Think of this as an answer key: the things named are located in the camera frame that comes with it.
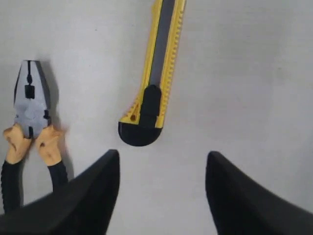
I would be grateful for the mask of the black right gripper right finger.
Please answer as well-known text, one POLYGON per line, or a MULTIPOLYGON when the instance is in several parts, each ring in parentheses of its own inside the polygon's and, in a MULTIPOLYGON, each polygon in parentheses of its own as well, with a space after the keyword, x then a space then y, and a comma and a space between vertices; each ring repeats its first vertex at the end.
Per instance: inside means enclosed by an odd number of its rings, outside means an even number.
POLYGON ((280 198, 218 151, 207 156, 205 191, 220 235, 311 235, 312 213, 280 198))

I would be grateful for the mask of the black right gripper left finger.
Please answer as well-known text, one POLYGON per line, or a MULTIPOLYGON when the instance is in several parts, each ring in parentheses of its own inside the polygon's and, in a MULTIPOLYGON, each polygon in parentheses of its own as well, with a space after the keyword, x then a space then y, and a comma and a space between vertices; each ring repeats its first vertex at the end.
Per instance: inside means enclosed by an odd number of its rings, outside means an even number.
POLYGON ((57 191, 0 217, 2 235, 104 235, 120 186, 120 156, 110 149, 57 191))

